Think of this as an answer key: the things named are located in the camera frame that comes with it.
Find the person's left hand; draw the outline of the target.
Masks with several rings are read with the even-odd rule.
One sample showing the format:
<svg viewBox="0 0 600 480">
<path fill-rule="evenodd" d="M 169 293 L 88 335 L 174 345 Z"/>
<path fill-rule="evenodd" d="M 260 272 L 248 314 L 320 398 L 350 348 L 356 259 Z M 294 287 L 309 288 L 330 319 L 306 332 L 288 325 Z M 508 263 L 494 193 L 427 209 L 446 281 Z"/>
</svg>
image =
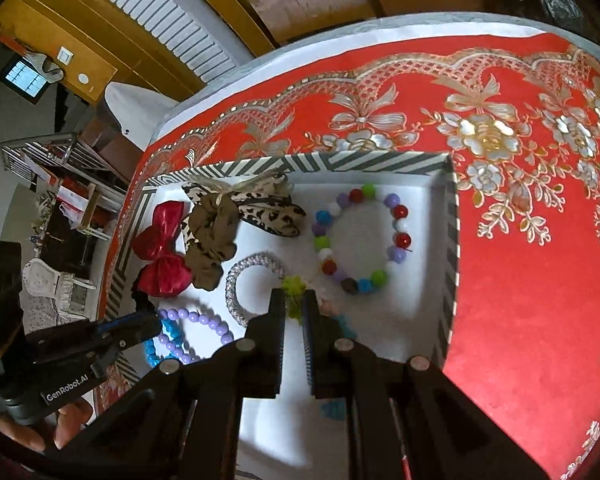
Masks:
<svg viewBox="0 0 600 480">
<path fill-rule="evenodd" d="M 79 398 L 62 408 L 51 418 L 43 418 L 32 426 L 23 426 L 8 415 L 0 415 L 0 431 L 15 442 L 42 453 L 53 443 L 55 448 L 67 445 L 91 419 L 94 408 Z"/>
</svg>

